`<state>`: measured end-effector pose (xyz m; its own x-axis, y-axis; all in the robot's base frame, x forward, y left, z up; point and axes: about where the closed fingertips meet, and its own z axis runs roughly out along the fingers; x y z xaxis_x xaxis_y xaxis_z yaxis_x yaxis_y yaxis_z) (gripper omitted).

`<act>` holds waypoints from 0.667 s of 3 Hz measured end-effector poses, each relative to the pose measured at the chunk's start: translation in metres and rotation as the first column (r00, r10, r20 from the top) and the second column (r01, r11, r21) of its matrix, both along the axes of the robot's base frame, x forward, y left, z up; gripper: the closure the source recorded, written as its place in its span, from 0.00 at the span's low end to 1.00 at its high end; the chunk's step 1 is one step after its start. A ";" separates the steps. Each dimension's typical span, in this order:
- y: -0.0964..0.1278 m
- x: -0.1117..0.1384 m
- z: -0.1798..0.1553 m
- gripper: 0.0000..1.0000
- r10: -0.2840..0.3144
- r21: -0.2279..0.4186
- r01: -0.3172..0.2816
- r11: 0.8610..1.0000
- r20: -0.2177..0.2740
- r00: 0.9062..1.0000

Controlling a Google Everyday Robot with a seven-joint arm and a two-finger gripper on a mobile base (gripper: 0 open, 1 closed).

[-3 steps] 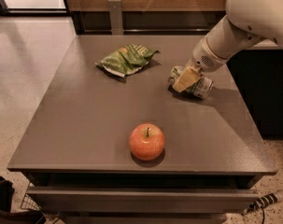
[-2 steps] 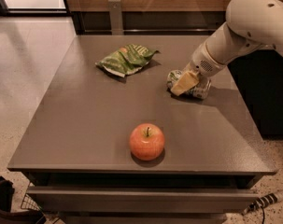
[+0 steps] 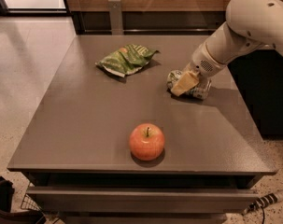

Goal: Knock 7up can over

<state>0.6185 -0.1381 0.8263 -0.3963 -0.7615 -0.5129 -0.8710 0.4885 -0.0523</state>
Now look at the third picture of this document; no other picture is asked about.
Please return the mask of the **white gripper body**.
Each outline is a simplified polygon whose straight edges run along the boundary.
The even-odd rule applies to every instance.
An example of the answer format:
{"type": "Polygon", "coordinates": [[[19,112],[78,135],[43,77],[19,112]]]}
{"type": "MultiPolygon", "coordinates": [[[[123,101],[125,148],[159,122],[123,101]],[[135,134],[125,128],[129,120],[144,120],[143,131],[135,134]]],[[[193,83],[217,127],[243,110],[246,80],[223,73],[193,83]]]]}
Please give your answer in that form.
{"type": "Polygon", "coordinates": [[[216,75],[226,67],[217,62],[209,53],[206,43],[201,44],[191,56],[190,62],[185,66],[185,71],[191,71],[200,79],[216,75]]]}

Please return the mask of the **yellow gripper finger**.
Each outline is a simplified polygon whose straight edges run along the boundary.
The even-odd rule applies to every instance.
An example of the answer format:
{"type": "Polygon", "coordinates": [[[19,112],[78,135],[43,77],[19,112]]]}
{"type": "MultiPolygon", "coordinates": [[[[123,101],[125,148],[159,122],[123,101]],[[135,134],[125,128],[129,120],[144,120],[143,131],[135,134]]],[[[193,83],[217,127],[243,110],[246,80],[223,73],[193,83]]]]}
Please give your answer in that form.
{"type": "Polygon", "coordinates": [[[172,78],[174,79],[171,92],[175,96],[180,96],[181,94],[194,88],[199,83],[199,77],[193,71],[181,72],[179,70],[172,72],[172,78]]]}

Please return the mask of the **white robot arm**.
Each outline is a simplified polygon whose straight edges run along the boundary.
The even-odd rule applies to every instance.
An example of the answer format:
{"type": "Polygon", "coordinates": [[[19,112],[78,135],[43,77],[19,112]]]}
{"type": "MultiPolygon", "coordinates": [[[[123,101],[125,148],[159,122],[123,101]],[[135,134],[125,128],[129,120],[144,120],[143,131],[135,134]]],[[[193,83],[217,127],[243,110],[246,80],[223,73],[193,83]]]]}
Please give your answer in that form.
{"type": "Polygon", "coordinates": [[[283,2],[231,0],[226,21],[192,54],[190,62],[168,75],[175,96],[204,99],[214,75],[234,59],[268,45],[283,56],[283,2]]]}

